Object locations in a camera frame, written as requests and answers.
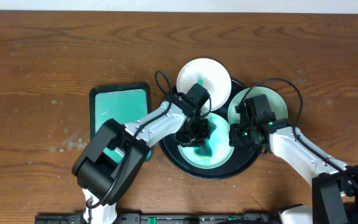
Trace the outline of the pale green plate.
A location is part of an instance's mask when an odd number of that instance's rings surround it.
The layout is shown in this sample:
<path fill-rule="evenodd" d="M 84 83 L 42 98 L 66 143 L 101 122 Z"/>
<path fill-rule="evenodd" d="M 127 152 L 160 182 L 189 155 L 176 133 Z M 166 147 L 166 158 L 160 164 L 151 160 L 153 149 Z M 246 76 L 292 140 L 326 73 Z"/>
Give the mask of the pale green plate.
<path fill-rule="evenodd" d="M 240 91 L 231 100 L 227 112 L 229 124 L 240 123 L 240 114 L 236 113 L 234 107 L 241 102 L 241 99 L 244 97 L 244 95 L 247 93 L 248 90 L 249 88 Z M 277 119 L 288 118 L 288 110 L 284 99 L 276 91 L 273 91 L 272 89 L 261 87 L 261 86 L 254 87 L 247 95 L 247 98 L 251 98 L 263 94 L 266 95 L 269 105 L 272 111 L 275 113 Z"/>
<path fill-rule="evenodd" d="M 210 158 L 198 157 L 194 152 L 197 147 L 178 146 L 178 149 L 191 165 L 201 169 L 212 169 L 223 165 L 231 157 L 234 147 L 229 145 L 229 123 L 214 113 L 210 113 L 206 118 L 209 121 L 211 134 L 204 146 L 209 146 L 213 155 Z"/>

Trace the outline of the white plate with green stain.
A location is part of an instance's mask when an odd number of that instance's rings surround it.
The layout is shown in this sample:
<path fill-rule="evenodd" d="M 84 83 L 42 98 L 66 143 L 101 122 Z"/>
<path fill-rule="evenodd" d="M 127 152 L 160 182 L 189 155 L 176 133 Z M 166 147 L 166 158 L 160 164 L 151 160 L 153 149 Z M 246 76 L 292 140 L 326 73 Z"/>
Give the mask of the white plate with green stain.
<path fill-rule="evenodd" d="M 207 89 L 211 97 L 211 111 L 222 107 L 231 93 L 231 78 L 225 67 L 210 58 L 188 62 L 179 72 L 177 91 L 187 93 L 195 84 Z"/>

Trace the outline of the dark green scrubbing sponge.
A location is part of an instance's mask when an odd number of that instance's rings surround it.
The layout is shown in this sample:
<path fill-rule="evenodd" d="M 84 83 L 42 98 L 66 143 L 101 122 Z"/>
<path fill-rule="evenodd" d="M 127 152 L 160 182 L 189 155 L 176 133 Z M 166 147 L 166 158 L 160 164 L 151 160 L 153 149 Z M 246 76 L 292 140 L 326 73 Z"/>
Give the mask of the dark green scrubbing sponge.
<path fill-rule="evenodd" d="M 213 155 L 212 149 L 209 146 L 197 147 L 194 152 L 198 157 L 202 158 L 210 158 Z"/>

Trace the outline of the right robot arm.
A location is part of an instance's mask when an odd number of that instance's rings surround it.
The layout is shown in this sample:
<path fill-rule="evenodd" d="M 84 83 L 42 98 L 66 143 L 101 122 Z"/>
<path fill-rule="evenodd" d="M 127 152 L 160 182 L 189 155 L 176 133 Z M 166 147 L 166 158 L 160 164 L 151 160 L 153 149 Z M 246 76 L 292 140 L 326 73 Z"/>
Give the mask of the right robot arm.
<path fill-rule="evenodd" d="M 312 189 L 312 206 L 278 213 L 280 223 L 358 223 L 358 165 L 340 161 L 268 105 L 229 109 L 229 143 L 265 149 L 283 159 Z"/>

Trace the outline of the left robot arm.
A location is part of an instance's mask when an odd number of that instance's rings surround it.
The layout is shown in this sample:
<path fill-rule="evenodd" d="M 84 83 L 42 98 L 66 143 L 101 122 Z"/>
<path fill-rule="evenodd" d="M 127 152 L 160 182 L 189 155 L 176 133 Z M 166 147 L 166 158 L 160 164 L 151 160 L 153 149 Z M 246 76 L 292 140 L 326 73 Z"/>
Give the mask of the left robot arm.
<path fill-rule="evenodd" d="M 133 183 L 152 146 L 172 135 L 181 146 L 203 146 L 210 130 L 203 105 L 209 93 L 177 93 L 137 121 L 105 121 L 71 172 L 83 189 L 84 223 L 113 223 L 116 204 Z"/>

